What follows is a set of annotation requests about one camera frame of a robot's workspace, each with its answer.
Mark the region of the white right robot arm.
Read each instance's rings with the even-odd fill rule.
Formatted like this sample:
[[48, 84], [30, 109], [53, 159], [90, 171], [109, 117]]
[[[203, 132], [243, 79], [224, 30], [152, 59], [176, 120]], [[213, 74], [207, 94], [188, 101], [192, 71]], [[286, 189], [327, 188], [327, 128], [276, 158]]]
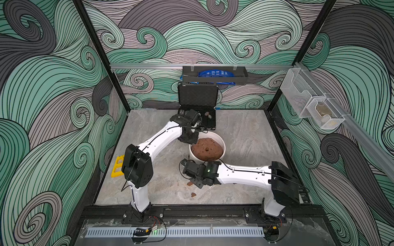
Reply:
[[262, 200], [262, 211], [272, 217], [281, 216], [285, 207], [300, 204], [299, 189], [295, 174], [280, 162], [262, 167], [244, 167], [229, 165], [217, 161], [198, 164], [192, 160], [180, 161], [182, 174], [202, 188], [203, 186], [243, 184], [266, 190]]

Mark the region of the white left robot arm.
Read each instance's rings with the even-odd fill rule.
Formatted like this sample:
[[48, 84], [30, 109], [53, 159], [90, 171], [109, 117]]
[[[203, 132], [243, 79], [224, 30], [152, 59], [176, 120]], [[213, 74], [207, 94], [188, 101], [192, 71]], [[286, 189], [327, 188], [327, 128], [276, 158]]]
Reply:
[[154, 159], [176, 139], [190, 145], [197, 143], [200, 123], [201, 114], [193, 109], [173, 115], [154, 136], [126, 148], [122, 165], [125, 184], [122, 190], [131, 190], [130, 204], [135, 211], [144, 213], [150, 206], [147, 185], [153, 177]]

